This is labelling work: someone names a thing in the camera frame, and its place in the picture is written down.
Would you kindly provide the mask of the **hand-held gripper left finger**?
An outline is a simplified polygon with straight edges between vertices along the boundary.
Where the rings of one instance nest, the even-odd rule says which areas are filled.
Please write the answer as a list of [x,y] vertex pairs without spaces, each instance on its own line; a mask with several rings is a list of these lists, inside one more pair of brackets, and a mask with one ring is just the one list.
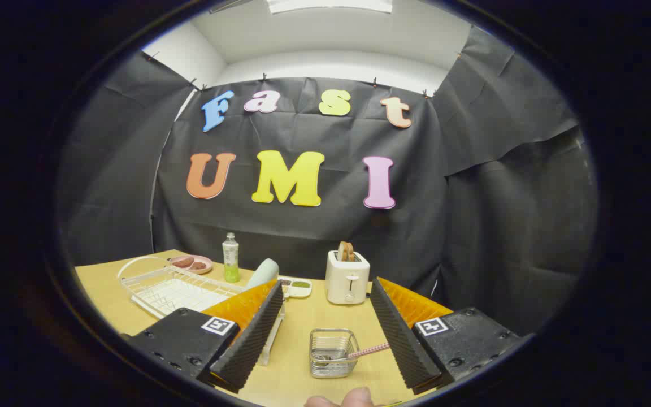
[[283,304],[282,283],[273,279],[204,311],[178,308],[127,342],[184,379],[239,392]]

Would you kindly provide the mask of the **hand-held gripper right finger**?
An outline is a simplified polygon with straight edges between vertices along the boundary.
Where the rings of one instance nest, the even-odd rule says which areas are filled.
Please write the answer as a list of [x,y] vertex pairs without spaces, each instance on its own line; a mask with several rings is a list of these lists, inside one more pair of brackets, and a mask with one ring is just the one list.
[[473,376],[532,339],[480,309],[452,311],[384,278],[373,280],[370,303],[401,377],[416,395]]

